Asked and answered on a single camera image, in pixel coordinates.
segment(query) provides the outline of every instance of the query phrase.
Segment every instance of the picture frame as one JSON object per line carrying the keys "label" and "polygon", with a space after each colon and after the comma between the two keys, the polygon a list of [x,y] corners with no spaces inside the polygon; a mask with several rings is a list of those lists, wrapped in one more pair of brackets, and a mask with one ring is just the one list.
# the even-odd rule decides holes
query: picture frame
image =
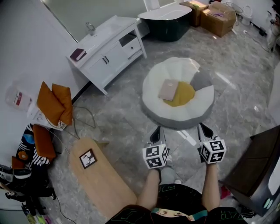
{"label": "picture frame", "polygon": [[91,165],[97,162],[97,159],[93,154],[92,149],[89,149],[80,156],[80,162],[82,163],[84,169],[90,167]]}

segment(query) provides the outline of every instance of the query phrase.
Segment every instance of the wooden table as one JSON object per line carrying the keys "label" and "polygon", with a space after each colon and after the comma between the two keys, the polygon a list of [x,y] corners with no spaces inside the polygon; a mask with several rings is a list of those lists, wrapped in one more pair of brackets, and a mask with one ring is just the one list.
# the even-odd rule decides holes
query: wooden table
{"label": "wooden table", "polygon": [[[80,156],[92,149],[97,162],[84,169]],[[79,183],[97,209],[107,218],[123,207],[136,203],[136,196],[114,170],[96,142],[90,138],[78,140],[70,152],[70,166]]]}

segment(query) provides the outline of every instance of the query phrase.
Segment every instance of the cabinet door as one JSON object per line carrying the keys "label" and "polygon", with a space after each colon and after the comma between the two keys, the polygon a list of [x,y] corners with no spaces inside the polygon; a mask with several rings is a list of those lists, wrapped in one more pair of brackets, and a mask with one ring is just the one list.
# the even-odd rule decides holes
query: cabinet door
{"label": "cabinet door", "polygon": [[100,87],[105,87],[114,78],[114,71],[102,56],[87,69],[87,72],[89,80]]}
{"label": "cabinet door", "polygon": [[103,56],[105,59],[107,59],[108,65],[112,68],[116,75],[119,70],[122,69],[122,67],[128,62],[127,55],[123,51],[119,41],[116,42],[109,51],[103,53]]}

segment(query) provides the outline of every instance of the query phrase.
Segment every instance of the marble floor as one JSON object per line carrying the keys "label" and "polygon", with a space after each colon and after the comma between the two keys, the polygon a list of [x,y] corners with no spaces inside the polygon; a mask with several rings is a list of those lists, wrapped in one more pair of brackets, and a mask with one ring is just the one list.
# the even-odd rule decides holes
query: marble floor
{"label": "marble floor", "polygon": [[[75,102],[76,106],[88,108],[94,114],[96,122],[95,129],[76,122],[79,136],[110,142],[104,149],[104,154],[136,194],[141,191],[147,174],[141,155],[143,139],[157,125],[141,111],[141,86],[153,65],[169,57],[192,58],[212,78],[215,104],[204,123],[215,129],[227,145],[225,159],[218,164],[220,179],[229,173],[246,150],[251,135],[276,125],[268,113],[267,105],[279,54],[266,52],[256,43],[258,41],[265,46],[265,38],[253,26],[244,27],[239,24],[235,30],[237,34],[229,32],[219,38],[201,27],[190,28],[179,41],[170,43],[147,37],[143,43],[148,58],[140,57],[128,66],[106,88],[107,96],[91,85]],[[85,110],[75,108],[74,113],[76,117],[93,124],[90,114]],[[66,130],[74,134],[72,126]],[[165,128],[164,131],[178,178],[185,185],[202,191],[205,165],[200,163],[197,147],[174,130]],[[186,131],[198,142],[196,127]],[[77,224],[105,223],[106,219],[89,201],[70,169],[69,154],[64,145],[70,151],[77,139],[65,131],[56,134],[63,145],[57,139],[54,144],[62,154],[58,155],[49,169],[49,176],[63,213]],[[57,201],[45,198],[42,203],[57,224],[60,224],[57,218],[62,223],[70,223],[60,214]],[[222,205],[237,204],[229,198],[222,200]],[[267,218],[256,216],[248,222],[270,223],[274,214],[272,212]]]}

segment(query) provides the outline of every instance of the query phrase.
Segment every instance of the black bathtub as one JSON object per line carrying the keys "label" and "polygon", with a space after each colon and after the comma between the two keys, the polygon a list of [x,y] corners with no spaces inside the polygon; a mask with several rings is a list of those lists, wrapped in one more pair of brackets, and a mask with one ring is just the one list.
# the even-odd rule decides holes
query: black bathtub
{"label": "black bathtub", "polygon": [[189,29],[192,9],[172,4],[138,15],[149,26],[150,33],[159,40],[172,42],[179,40]]}

